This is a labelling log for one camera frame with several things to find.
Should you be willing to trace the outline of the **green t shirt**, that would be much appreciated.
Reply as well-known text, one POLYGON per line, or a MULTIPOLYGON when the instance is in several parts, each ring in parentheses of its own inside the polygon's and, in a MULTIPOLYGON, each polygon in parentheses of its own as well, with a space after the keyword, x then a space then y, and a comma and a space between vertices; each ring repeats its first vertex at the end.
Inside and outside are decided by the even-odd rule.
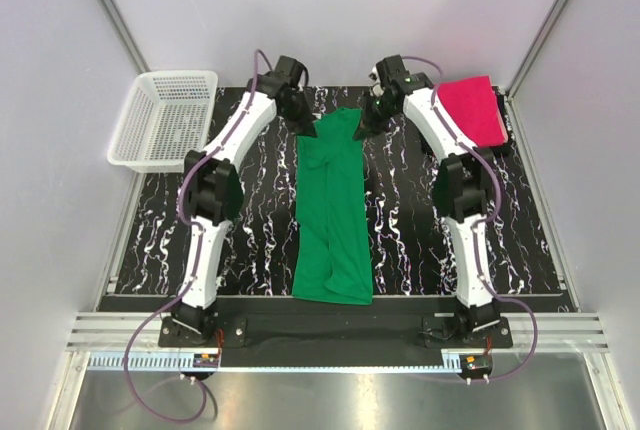
POLYGON ((353 138, 360 118, 359 109, 341 107, 315 122, 316 137, 297 140, 298 299, 372 303, 363 145, 353 138))

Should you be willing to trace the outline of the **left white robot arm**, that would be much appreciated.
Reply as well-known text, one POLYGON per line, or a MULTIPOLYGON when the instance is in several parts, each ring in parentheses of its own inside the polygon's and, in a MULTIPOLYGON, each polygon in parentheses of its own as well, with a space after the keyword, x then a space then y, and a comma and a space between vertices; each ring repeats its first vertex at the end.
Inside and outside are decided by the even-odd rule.
POLYGON ((183 283, 170 309, 172 322, 196 346, 217 333, 217 271, 226 234, 243 206, 239 167, 276 118, 299 136, 316 135, 315 117, 304 95, 309 73, 289 56, 264 74, 256 72, 225 125, 200 151, 184 161, 178 216, 191 230, 183 283))

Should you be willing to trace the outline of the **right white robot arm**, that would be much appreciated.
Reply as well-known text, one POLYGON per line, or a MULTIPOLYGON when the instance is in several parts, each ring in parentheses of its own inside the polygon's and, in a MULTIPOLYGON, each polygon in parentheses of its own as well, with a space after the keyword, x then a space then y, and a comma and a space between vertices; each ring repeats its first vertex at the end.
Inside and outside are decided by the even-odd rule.
POLYGON ((454 121, 440 97, 441 84, 407 70, 406 60, 393 55, 375 64, 353 139, 385 133, 400 114, 416 126, 438 162, 432 202, 451 236, 457 271, 454 314, 441 330, 425 335, 442 343, 487 345, 501 320, 486 249, 486 226, 501 205, 497 177, 488 162, 493 153, 479 147, 454 121))

